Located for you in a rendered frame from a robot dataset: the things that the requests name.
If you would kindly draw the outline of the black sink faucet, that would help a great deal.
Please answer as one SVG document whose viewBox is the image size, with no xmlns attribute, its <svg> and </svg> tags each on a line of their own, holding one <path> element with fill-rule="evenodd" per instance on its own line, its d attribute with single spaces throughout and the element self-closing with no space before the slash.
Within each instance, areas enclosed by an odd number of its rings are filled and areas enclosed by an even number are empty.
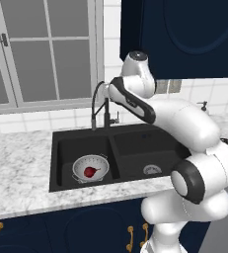
<svg viewBox="0 0 228 253">
<path fill-rule="evenodd" d="M 95 102 L 96 102 L 96 96 L 98 93 L 98 90 L 101 86 L 106 85 L 106 83 L 104 81 L 101 81 L 97 84 L 96 89 L 94 91 L 93 94 L 93 98 L 92 98 L 92 114 L 91 114 L 91 125 L 92 125 L 92 130 L 96 130 L 97 129 L 97 113 L 101 110 L 101 109 L 105 109 L 105 113 L 104 113 L 104 128 L 109 128 L 111 125 L 113 124 L 118 124 L 119 123 L 119 118 L 116 119 L 112 119 L 111 118 L 111 114 L 110 114 L 110 99 L 108 97 L 105 98 L 105 101 L 102 103 L 102 105 L 98 108 L 97 111 L 95 111 Z"/>
</svg>

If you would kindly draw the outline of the black double sink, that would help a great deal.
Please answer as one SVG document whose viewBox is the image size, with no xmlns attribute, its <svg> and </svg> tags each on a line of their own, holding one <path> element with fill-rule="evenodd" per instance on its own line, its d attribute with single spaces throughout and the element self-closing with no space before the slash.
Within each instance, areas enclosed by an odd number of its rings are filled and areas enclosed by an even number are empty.
<svg viewBox="0 0 228 253">
<path fill-rule="evenodd" d="M 110 170 L 102 181 L 80 184 L 72 177 L 72 165 L 89 154 L 107 156 Z M 52 134 L 49 189 L 59 192 L 165 177 L 189 156 L 189 150 L 172 136 L 149 125 L 56 131 Z M 145 175 L 143 168 L 149 164 L 159 166 L 162 173 Z"/>
</svg>

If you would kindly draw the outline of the white colander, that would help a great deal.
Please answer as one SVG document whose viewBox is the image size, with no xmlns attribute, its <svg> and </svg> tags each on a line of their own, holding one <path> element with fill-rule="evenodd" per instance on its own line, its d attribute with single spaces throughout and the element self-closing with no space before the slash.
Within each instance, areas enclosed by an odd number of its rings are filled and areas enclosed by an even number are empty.
<svg viewBox="0 0 228 253">
<path fill-rule="evenodd" d="M 92 178 L 84 176 L 86 167 L 94 167 L 97 172 Z M 108 157 L 104 154 L 89 154 L 78 158 L 72 165 L 72 177 L 80 184 L 99 182 L 104 179 L 110 170 Z"/>
</svg>

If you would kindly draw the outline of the round sink drain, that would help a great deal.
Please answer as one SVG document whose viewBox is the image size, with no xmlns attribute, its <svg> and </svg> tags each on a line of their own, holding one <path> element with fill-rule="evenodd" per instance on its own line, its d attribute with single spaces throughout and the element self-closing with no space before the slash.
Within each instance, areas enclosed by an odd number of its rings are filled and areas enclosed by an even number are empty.
<svg viewBox="0 0 228 253">
<path fill-rule="evenodd" d="M 149 165 L 146 165 L 143 168 L 143 173 L 145 175 L 161 174 L 162 173 L 162 169 L 159 166 L 157 166 L 157 165 L 149 164 Z"/>
</svg>

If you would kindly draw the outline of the white framed window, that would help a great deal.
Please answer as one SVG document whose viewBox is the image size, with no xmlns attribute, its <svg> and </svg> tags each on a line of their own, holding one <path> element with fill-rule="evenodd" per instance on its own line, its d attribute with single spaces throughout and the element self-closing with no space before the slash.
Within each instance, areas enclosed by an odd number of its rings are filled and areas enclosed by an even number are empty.
<svg viewBox="0 0 228 253">
<path fill-rule="evenodd" d="M 89 107 L 102 14 L 103 0 L 0 0 L 0 114 Z"/>
</svg>

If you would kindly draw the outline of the navy cupboard door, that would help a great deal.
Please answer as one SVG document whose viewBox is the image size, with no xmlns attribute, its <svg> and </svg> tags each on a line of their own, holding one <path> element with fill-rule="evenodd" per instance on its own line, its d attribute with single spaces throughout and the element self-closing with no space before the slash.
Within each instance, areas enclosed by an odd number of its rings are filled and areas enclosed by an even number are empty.
<svg viewBox="0 0 228 253">
<path fill-rule="evenodd" d="M 174 210 L 155 198 L 141 202 L 141 214 L 153 226 L 153 231 L 140 253 L 198 253 L 210 223 L 169 222 Z"/>
<path fill-rule="evenodd" d="M 53 253 L 128 253 L 131 225 L 131 253 L 137 253 L 136 200 L 52 211 L 44 221 Z"/>
<path fill-rule="evenodd" d="M 52 253 L 46 226 L 38 215 L 0 219 L 0 253 Z"/>
</svg>

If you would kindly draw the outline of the navy wall cupboard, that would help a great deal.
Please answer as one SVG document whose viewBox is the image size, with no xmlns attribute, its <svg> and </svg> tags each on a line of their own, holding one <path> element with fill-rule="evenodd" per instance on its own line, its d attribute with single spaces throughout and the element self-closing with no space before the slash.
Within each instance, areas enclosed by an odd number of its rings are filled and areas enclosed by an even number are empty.
<svg viewBox="0 0 228 253">
<path fill-rule="evenodd" d="M 228 77 L 228 0 L 121 0 L 119 57 L 135 50 L 157 79 Z"/>
</svg>

